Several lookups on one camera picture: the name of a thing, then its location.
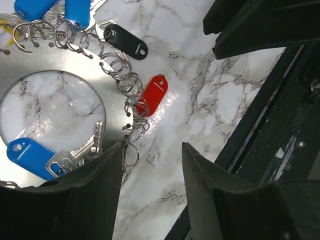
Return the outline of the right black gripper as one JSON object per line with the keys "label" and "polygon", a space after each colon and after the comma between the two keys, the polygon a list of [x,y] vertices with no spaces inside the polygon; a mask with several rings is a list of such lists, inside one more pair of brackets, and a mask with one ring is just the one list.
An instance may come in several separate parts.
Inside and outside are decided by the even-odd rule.
{"label": "right black gripper", "polygon": [[318,0],[216,0],[203,19],[217,59],[320,41]]}

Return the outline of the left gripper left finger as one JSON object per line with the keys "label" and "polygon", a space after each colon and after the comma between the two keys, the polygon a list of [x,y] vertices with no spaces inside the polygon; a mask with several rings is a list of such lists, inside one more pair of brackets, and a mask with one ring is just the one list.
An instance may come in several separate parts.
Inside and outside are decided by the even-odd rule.
{"label": "left gripper left finger", "polygon": [[0,189],[3,240],[110,240],[123,178],[123,143],[42,185]]}

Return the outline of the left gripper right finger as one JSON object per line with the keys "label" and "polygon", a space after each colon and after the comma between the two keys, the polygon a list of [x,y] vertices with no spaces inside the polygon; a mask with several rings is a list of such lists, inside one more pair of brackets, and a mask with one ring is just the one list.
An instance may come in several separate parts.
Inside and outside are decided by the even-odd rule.
{"label": "left gripper right finger", "polygon": [[256,185],[181,146],[192,238],[195,240],[317,240],[320,183]]}

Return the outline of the metal disc with keyrings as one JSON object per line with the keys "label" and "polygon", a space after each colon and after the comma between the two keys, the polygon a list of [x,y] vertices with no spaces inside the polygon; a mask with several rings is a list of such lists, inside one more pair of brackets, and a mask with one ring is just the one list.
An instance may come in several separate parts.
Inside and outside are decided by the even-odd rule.
{"label": "metal disc with keyrings", "polygon": [[136,108],[145,86],[124,53],[63,18],[56,24],[16,14],[0,19],[10,23],[14,39],[0,49],[0,186],[46,181],[8,159],[9,143],[19,138],[55,153],[45,167],[56,177],[118,141],[124,169],[136,166],[136,142],[149,123]]}

